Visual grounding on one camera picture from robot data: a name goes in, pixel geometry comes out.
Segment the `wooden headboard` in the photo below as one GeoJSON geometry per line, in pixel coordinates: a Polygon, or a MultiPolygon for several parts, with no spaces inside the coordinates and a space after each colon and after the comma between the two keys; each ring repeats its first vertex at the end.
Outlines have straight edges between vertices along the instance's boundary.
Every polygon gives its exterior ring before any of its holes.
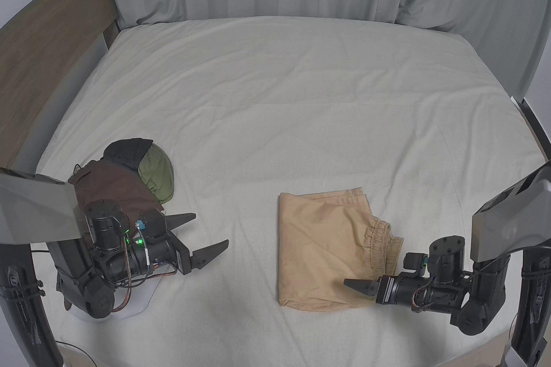
{"type": "Polygon", "coordinates": [[[119,33],[114,0],[33,0],[0,29],[0,166],[10,168],[42,109],[101,33],[119,33]]]}

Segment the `brown cloth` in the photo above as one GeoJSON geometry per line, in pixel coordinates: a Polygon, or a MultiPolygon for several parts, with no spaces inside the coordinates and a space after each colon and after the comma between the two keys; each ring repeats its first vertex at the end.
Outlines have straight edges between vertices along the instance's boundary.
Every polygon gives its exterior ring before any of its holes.
{"type": "Polygon", "coordinates": [[[331,312],[373,299],[346,287],[345,278],[393,275],[403,239],[377,219],[362,188],[279,196],[279,303],[331,312]]]}
{"type": "Polygon", "coordinates": [[[141,213],[154,209],[162,211],[162,205],[135,171],[107,159],[88,162],[72,175],[69,184],[74,186],[82,210],[95,200],[117,202],[129,220],[129,237],[137,232],[135,223],[141,213]]]}

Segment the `white bed sheet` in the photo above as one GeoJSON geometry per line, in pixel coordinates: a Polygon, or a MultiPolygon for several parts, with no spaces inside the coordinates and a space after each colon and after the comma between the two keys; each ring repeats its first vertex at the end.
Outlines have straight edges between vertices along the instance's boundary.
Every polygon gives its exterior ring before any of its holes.
{"type": "Polygon", "coordinates": [[[375,305],[307,313],[277,301],[281,192],[362,186],[405,238],[402,260],[443,235],[465,236],[468,249],[472,214],[543,163],[463,38],[298,17],[138,26],[120,33],[38,170],[67,179],[128,137],[151,138],[171,157],[166,212],[197,213],[178,237],[192,250],[226,238],[230,247],[202,271],[163,279],[142,314],[100,323],[66,313],[53,265],[35,258],[54,334],[113,367],[424,367],[509,328],[520,255],[504,307],[475,337],[447,315],[375,305]]]}

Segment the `beige pants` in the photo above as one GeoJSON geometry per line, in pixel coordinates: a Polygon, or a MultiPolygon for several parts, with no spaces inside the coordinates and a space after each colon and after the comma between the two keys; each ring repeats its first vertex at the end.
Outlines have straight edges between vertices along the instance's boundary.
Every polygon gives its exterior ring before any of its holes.
{"type": "Polygon", "coordinates": [[[371,213],[362,188],[279,196],[279,302],[331,312],[371,304],[345,278],[392,275],[403,239],[371,213]]]}

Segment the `green cloth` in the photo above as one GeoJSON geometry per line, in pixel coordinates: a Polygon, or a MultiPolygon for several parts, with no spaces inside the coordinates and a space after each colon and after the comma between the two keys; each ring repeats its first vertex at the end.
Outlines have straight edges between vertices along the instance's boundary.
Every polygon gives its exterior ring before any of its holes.
{"type": "Polygon", "coordinates": [[[174,195],[174,169],[166,153],[152,144],[138,167],[141,181],[164,204],[174,195]]]}

